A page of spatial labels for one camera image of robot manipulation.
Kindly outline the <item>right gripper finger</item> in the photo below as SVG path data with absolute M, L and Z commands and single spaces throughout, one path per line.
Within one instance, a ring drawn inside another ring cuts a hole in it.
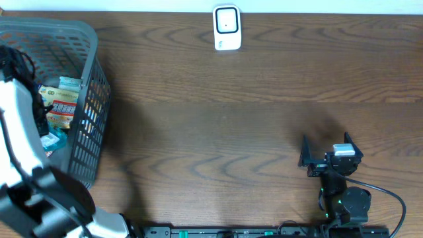
M 354 151 L 355 151 L 355 154 L 360 154 L 361 153 L 361 150 L 357 147 L 357 145 L 353 142 L 353 140 L 352 140 L 352 138 L 350 137 L 350 135 L 349 135 L 349 133 L 348 132 L 345 132 L 344 133 L 344 143 L 348 143 L 348 144 L 350 144 L 352 147 L 353 147 L 353 149 L 354 149 Z
M 308 167 L 311 162 L 312 162 L 312 155 L 311 155 L 311 150 L 309 147 L 309 142 L 308 142 L 307 136 L 304 135 L 303 141 L 301 144 L 301 153 L 299 156 L 298 166 Z

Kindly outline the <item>yellow snack bag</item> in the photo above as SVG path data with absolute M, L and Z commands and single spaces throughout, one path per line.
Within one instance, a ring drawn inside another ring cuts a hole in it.
M 68 130 L 73 121 L 79 93 L 40 85 L 38 92 L 44 106 L 52 106 L 46 118 L 52 127 Z

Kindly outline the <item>teal mouthwash bottle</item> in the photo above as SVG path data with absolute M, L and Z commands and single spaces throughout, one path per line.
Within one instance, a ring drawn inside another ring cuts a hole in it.
M 44 151 L 55 151 L 65 147 L 67 134 L 60 128 L 48 126 L 48 134 L 40 138 Z

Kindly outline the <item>light blue tissue pack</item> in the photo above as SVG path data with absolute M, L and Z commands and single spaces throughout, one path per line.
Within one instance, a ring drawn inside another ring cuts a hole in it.
M 63 89 L 66 91 L 72 91 L 74 93 L 78 93 L 81 90 L 81 79 L 75 79 L 70 77 L 61 76 L 59 78 L 59 89 Z

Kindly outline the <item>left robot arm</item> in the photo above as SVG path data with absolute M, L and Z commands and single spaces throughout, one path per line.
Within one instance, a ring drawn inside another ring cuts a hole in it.
M 122 214 L 95 206 L 77 180 L 50 165 L 46 113 L 29 56 L 1 47 L 1 221 L 23 237 L 137 237 Z

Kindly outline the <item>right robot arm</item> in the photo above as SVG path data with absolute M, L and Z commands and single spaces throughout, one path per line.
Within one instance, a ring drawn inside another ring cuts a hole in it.
M 306 137 L 303 138 L 298 165 L 307 167 L 308 177 L 321 181 L 319 206 L 336 226 L 359 225 L 368 221 L 371 194 L 356 186 L 347 186 L 346 179 L 362 161 L 363 153 L 348 133 L 344 142 L 334 144 L 322 159 L 312 156 Z

